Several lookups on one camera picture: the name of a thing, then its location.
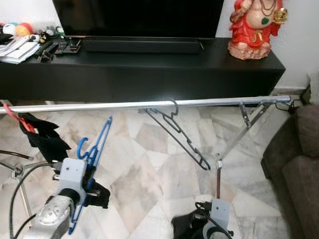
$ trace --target metal clothes rack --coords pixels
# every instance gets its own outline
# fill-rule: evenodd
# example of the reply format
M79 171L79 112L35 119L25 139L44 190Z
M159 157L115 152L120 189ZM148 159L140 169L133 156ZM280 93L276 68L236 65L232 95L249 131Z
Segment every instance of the metal clothes rack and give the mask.
M266 112L270 105L276 103L289 103L290 96L268 96L268 97L243 97L243 98L222 98L222 99L206 99L206 100L182 100L175 101L179 107L201 107L201 106L231 106L238 105L240 107L244 126L239 130L235 137L230 140L224 151L216 156L216 177L217 190L216 197L220 197L220 174L222 168L222 160L234 148L238 141L249 131L249 129L258 121L258 119ZM160 107L174 107L172 101L154 101L154 102L124 102L124 103L96 103L96 104L67 104L67 105L41 105L41 106L12 106L12 111L16 113L34 113L34 112L54 112L54 111L83 111L83 110L125 110L125 109L149 109ZM253 114L248 116L246 105L258 105ZM6 114L3 107L0 107L0 114ZM30 206L27 200L25 189L21 189L22 201L27 212L30 214Z

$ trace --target marble floor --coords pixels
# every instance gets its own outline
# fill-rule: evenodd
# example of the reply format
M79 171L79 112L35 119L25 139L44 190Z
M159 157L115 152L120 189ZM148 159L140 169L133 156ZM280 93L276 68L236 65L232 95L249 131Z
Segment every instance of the marble floor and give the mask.
M96 180L111 191L109 208L85 208L73 235L65 239L172 239L172 218L188 214L196 201L211 200L215 193L214 160L226 142L241 127L239 108L181 108L176 120L212 166L202 170L183 149L147 114L131 111L83 111L36 113L56 123L61 137L76 157L76 146L86 136L90 148L108 116L112 128L102 154ZM229 230L234 239L289 239L290 231L270 181L260 161L267 144L287 119L288 113L274 106L262 116L224 159L221 198L231 204ZM17 122L0 120L0 149L12 150L43 160L32 148ZM13 163L27 160L0 154ZM8 206L16 181L0 167L0 238L8 238ZM25 186L33 212L55 192L52 171L39 168ZM15 231L26 219L18 195L14 205Z

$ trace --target deity statue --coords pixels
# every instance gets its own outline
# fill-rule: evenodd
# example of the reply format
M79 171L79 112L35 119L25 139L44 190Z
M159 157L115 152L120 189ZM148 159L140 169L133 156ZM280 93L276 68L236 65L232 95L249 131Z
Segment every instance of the deity statue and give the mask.
M228 43L230 54L242 60L267 57L270 35L278 35L287 16L283 0L237 0L230 16L229 30L233 31Z

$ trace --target tv screen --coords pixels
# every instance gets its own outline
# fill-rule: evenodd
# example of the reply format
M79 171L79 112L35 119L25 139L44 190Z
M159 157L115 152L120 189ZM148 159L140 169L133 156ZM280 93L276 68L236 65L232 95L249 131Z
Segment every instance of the tv screen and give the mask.
M53 0L70 36L190 37L216 34L224 0Z

